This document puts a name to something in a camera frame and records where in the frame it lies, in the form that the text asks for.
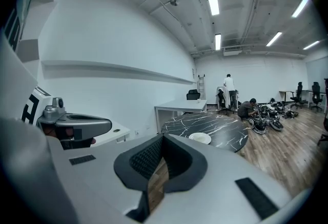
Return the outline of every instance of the black marble table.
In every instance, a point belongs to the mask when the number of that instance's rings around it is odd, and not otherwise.
[[[233,152],[240,150],[247,142],[248,127],[241,121],[217,114],[186,114],[165,122],[161,132],[189,137],[201,132],[212,138],[209,145]]]

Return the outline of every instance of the black rubber pad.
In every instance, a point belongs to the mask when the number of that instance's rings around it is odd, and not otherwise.
[[[242,178],[235,182],[261,219],[265,219],[278,211],[273,202],[250,178]]]
[[[93,155],[87,155],[87,156],[81,156],[81,157],[76,157],[76,158],[71,158],[70,163],[73,165],[85,163],[88,161],[92,161],[96,159]]]

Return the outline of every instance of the ceiling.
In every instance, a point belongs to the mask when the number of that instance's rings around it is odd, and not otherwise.
[[[220,14],[211,15],[207,0],[130,0],[162,23],[194,57],[240,49],[248,54],[307,55],[303,48],[326,32],[312,2],[297,18],[292,14],[301,0],[218,0]],[[266,44],[281,31],[270,47]],[[222,35],[215,51],[215,34]]]

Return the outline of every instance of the man in white shirt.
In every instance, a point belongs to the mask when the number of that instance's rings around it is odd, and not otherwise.
[[[232,102],[235,110],[237,109],[237,100],[236,100],[236,90],[234,80],[231,78],[230,74],[227,74],[227,77],[223,81],[223,85],[228,89],[230,97],[232,98]]]

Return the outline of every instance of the ladder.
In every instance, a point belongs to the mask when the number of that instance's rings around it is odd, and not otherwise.
[[[203,76],[198,75],[197,90],[200,93],[200,99],[205,100],[205,74]]]

